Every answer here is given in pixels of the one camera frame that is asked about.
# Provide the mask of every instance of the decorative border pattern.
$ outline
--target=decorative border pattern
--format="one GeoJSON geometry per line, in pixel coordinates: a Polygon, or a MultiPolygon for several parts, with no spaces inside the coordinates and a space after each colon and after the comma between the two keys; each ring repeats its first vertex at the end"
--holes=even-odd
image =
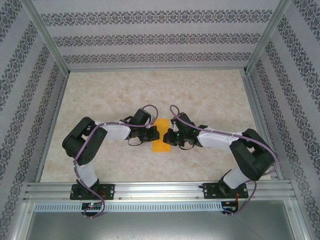
{"type": "Polygon", "coordinates": [[[300,104],[298,95],[294,90],[289,76],[285,70],[285,67],[277,53],[275,45],[271,40],[265,46],[265,51],[272,63],[274,72],[278,78],[279,84],[282,87],[283,94],[286,97],[292,115],[296,122],[296,126],[299,128],[299,132],[304,141],[304,145],[307,147],[307,151],[310,154],[310,159],[313,161],[313,167],[316,169],[316,174],[320,175],[320,145],[317,143],[317,138],[314,136],[315,133],[308,123],[308,118],[305,116],[303,107],[300,104]]]}
{"type": "Polygon", "coordinates": [[[42,13],[47,27],[111,24],[266,23],[272,10],[170,10],[42,13]]]}
{"type": "Polygon", "coordinates": [[[309,61],[307,53],[301,46],[297,35],[292,30],[292,27],[285,16],[282,17],[277,28],[291,54],[291,57],[293,57],[296,67],[300,71],[301,77],[303,77],[305,85],[309,89],[309,93],[311,93],[312,99],[315,100],[314,104],[317,105],[317,109],[320,112],[319,74],[315,72],[313,64],[309,61]]]}
{"type": "Polygon", "coordinates": [[[320,41],[320,7],[314,0],[293,0],[315,38],[320,41]]]}
{"type": "Polygon", "coordinates": [[[288,161],[291,164],[293,175],[297,182],[298,188],[301,191],[301,196],[304,205],[306,206],[306,211],[308,212],[309,219],[312,221],[312,226],[314,227],[316,236],[320,238],[320,213],[318,212],[319,209],[316,204],[317,202],[312,196],[310,184],[306,181],[307,176],[304,169],[301,167],[299,156],[296,153],[297,151],[290,137],[287,124],[284,120],[284,116],[279,108],[279,103],[277,101],[276,95],[273,91],[273,88],[271,87],[270,80],[260,58],[257,61],[255,67],[259,74],[264,92],[267,96],[267,100],[273,114],[273,119],[275,120],[276,126],[278,128],[284,150],[288,157],[288,161]]]}
{"type": "Polygon", "coordinates": [[[3,4],[0,10],[0,45],[4,41],[11,25],[16,20],[18,13],[22,9],[19,0],[8,0],[3,4]]]}
{"type": "Polygon", "coordinates": [[[251,52],[178,52],[64,55],[67,64],[247,61],[251,52]]]}
{"type": "Polygon", "coordinates": [[[4,137],[4,143],[2,144],[2,148],[0,149],[0,180],[3,179],[3,175],[7,170],[6,166],[9,164],[14,146],[17,143],[21,127],[23,126],[23,123],[26,119],[31,101],[35,95],[35,91],[37,90],[38,83],[47,64],[49,55],[49,49],[44,44],[39,57],[33,67],[33,71],[31,72],[29,80],[26,84],[26,88],[23,91],[21,100],[19,101],[19,106],[14,113],[14,118],[12,119],[9,130],[7,132],[8,134],[4,137]]]}
{"type": "MultiPolygon", "coordinates": [[[[34,147],[38,140],[38,134],[42,127],[42,124],[46,115],[46,111],[50,102],[50,98],[55,88],[55,83],[57,81],[59,71],[60,70],[57,63],[54,63],[53,69],[48,79],[48,83],[46,85],[44,94],[41,99],[41,103],[37,111],[37,115],[35,116],[34,124],[31,128],[31,132],[28,137],[26,147],[24,148],[23,155],[19,163],[19,167],[14,176],[14,181],[12,183],[13,186],[10,188],[10,195],[8,196],[8,201],[4,204],[4,211],[2,212],[1,214],[2,217],[0,219],[0,239],[6,239],[6,235],[9,231],[12,217],[14,216],[14,211],[17,207],[17,201],[21,193],[21,188],[23,186],[23,182],[26,179],[30,161],[32,160],[32,155],[34,153],[33,152],[34,147]]],[[[63,82],[59,90],[58,99],[61,94],[62,88],[63,88],[63,82]]],[[[56,110],[57,104],[58,104],[58,101],[56,101],[55,103],[54,111],[56,110]]]]}
{"type": "Polygon", "coordinates": [[[13,84],[16,82],[17,77],[20,73],[20,70],[23,64],[26,61],[26,57],[30,51],[31,46],[33,45],[38,31],[35,25],[30,21],[21,40],[19,41],[18,46],[14,50],[14,54],[10,59],[10,63],[7,65],[7,68],[4,70],[3,75],[0,80],[0,112],[3,110],[3,106],[6,104],[6,99],[11,92],[13,84]]]}
{"type": "Polygon", "coordinates": [[[163,44],[256,44],[259,33],[209,33],[209,34],[138,34],[58,36],[56,45],[61,47],[163,45],[163,44]]]}

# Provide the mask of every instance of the robotic arm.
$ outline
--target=robotic arm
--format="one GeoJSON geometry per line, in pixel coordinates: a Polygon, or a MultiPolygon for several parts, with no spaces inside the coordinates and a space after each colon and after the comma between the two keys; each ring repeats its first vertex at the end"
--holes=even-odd
{"type": "MultiPolygon", "coordinates": [[[[257,181],[262,175],[275,171],[274,168],[266,173],[272,164],[278,164],[278,160],[274,152],[255,130],[226,132],[214,130],[206,125],[197,127],[184,112],[176,115],[172,111],[172,107],[176,106],[170,106],[170,110],[174,115],[174,118],[171,119],[173,129],[169,128],[168,132],[163,136],[164,143],[179,146],[183,150],[186,150],[183,148],[185,143],[189,143],[192,148],[194,146],[214,147],[231,151],[238,164],[235,169],[222,176],[218,183],[204,183],[201,186],[205,199],[232,199],[236,193],[236,199],[238,200],[238,188],[244,190],[246,182],[257,181]]],[[[153,105],[146,105],[140,108],[134,116],[128,116],[119,122],[99,123],[89,117],[84,117],[62,143],[66,154],[73,158],[74,171],[78,178],[76,180],[77,184],[72,186],[70,199],[100,199],[103,209],[94,217],[102,214],[105,209],[104,200],[113,199],[115,185],[99,183],[92,162],[98,149],[104,140],[123,139],[128,140],[129,143],[130,139],[138,138],[141,144],[158,140],[160,136],[157,127],[152,126],[157,117],[158,110],[153,105]],[[155,118],[144,110],[147,106],[156,109],[155,118]]],[[[245,193],[242,197],[240,196],[240,198],[247,197],[248,193],[245,193]]],[[[84,206],[83,214],[85,217],[89,216],[86,215],[87,207],[84,206]]]]}
{"type": "Polygon", "coordinates": [[[177,114],[171,123],[173,129],[169,128],[163,136],[164,143],[180,148],[189,143],[192,147],[213,147],[232,152],[238,166],[228,171],[214,189],[211,189],[212,192],[228,197],[232,190],[241,184],[259,180],[275,163],[272,154],[261,146],[268,145],[253,129],[244,132],[225,132],[215,131],[205,125],[196,127],[184,112],[177,114]]]}
{"type": "MultiPolygon", "coordinates": [[[[128,116],[119,122],[101,124],[102,126],[94,131],[100,123],[89,117],[84,117],[62,142],[66,154],[76,159],[86,142],[84,136],[88,137],[94,131],[75,162],[74,168],[78,179],[77,184],[72,186],[70,198],[75,200],[95,199],[96,196],[88,188],[95,193],[105,193],[104,190],[101,190],[103,186],[99,183],[92,161],[102,142],[115,139],[128,140],[129,142],[133,138],[138,138],[141,143],[158,140],[159,132],[156,126],[151,126],[152,122],[155,121],[152,118],[153,116],[150,113],[140,108],[134,116],[128,116]]],[[[108,196],[112,197],[112,194],[106,194],[104,198],[106,199],[108,196]]]]}

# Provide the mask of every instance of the enclosure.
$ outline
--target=enclosure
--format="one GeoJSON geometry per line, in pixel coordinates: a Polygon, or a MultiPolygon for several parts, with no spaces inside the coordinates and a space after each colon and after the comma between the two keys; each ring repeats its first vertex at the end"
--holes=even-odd
{"type": "Polygon", "coordinates": [[[320,239],[319,4],[1,0],[0,239],[320,239]],[[63,139],[83,117],[146,104],[161,119],[175,104],[197,126],[255,129],[280,167],[226,217],[199,185],[234,168],[231,153],[104,142],[94,169],[114,200],[84,219],[63,139]]]}

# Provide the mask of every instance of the patterned wallpaper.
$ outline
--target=patterned wallpaper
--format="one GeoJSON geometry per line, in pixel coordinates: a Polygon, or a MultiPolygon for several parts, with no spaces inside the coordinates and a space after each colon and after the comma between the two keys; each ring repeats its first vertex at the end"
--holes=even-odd
{"type": "Polygon", "coordinates": [[[66,80],[18,0],[0,3],[0,240],[33,182],[66,80]]]}
{"type": "Polygon", "coordinates": [[[320,239],[320,7],[293,0],[251,73],[312,239],[320,239]]]}
{"type": "Polygon", "coordinates": [[[278,0],[35,0],[71,70],[245,67],[278,0]]]}

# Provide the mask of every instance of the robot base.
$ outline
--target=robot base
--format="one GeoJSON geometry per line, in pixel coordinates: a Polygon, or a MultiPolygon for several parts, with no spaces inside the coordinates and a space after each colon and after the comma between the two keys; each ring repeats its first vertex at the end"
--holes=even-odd
{"type": "Polygon", "coordinates": [[[245,183],[239,185],[235,189],[230,189],[227,195],[224,195],[218,187],[218,182],[206,182],[200,188],[203,189],[204,199],[247,199],[249,197],[247,185],[245,183]]]}
{"type": "MultiPolygon", "coordinates": [[[[104,200],[114,199],[114,184],[101,184],[98,180],[91,189],[99,194],[104,200]]],[[[99,198],[83,187],[77,180],[77,184],[72,185],[70,200],[99,200],[99,198]]]]}

